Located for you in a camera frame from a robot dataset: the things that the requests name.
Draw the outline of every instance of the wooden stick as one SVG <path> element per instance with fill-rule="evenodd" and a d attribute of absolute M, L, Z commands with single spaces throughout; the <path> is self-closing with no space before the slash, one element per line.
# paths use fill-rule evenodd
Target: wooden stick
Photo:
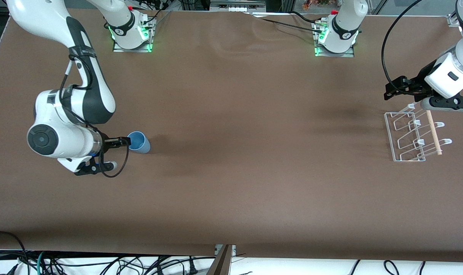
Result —
<path fill-rule="evenodd" d="M 432 118 L 432 112 L 427 110 L 427 118 L 429 119 L 430 131 L 432 132 L 432 137 L 434 138 L 435 149 L 437 150 L 437 155 L 442 155 L 442 150 L 440 148 L 439 137 L 437 136 L 437 131 L 435 130 L 434 119 Z"/>

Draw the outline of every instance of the teal cable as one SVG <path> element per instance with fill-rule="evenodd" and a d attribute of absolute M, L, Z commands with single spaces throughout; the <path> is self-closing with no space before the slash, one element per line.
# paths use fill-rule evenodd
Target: teal cable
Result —
<path fill-rule="evenodd" d="M 41 275 L 41 259 L 43 258 L 44 251 L 39 254 L 39 257 L 37 258 L 37 264 L 36 264 L 36 269 L 37 269 L 37 275 Z"/>

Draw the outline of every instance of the blue cup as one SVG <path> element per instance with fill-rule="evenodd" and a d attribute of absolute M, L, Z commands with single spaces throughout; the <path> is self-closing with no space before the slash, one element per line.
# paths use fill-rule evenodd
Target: blue cup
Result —
<path fill-rule="evenodd" d="M 130 150 L 138 154 L 146 154 L 149 152 L 150 146 L 149 141 L 144 135 L 139 131 L 134 131 L 128 134 L 128 138 L 131 139 Z"/>

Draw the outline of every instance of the brown table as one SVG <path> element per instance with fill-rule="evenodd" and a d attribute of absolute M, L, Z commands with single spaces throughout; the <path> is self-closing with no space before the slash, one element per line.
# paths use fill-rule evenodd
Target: brown table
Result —
<path fill-rule="evenodd" d="M 67 49 L 11 20 L 0 43 L 0 230 L 27 249 L 212 254 L 233 243 L 247 256 L 463 261 L 463 113 L 434 113 L 447 124 L 439 137 L 454 141 L 443 156 L 390 155 L 383 113 L 412 100 L 383 100 L 380 46 L 394 18 L 367 17 L 347 59 L 315 57 L 311 33 L 241 13 L 174 12 L 153 53 L 113 53 L 96 10 L 71 14 L 116 99 L 100 128 L 140 130 L 153 153 L 132 154 L 111 180 L 32 152 L 34 99 L 60 85 Z M 387 47 L 392 78 L 415 76 L 459 39 L 444 18 L 402 19 Z M 78 81 L 73 71 L 68 83 Z"/>

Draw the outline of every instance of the black velcro strap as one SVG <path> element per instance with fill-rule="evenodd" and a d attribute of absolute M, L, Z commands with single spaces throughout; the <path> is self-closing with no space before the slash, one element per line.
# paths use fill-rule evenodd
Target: black velcro strap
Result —
<path fill-rule="evenodd" d="M 97 57 L 95 55 L 95 50 L 86 45 L 78 45 L 73 46 L 68 49 L 71 56 L 79 57 L 79 56 L 89 56 L 89 57 Z"/>
<path fill-rule="evenodd" d="M 331 21 L 331 26 L 333 27 L 333 30 L 338 33 L 338 36 L 340 36 L 340 39 L 342 40 L 349 40 L 359 28 L 356 28 L 355 30 L 346 30 L 342 29 L 338 23 L 336 22 L 336 17 L 333 17 L 333 20 Z"/>
<path fill-rule="evenodd" d="M 107 23 L 109 25 L 109 28 L 114 32 L 116 33 L 116 35 L 119 35 L 119 36 L 125 36 L 126 33 L 131 29 L 133 28 L 133 26 L 135 25 L 135 14 L 133 14 L 132 12 L 130 12 L 131 14 L 131 18 L 130 20 L 124 24 L 123 26 L 113 26 L 109 23 Z"/>

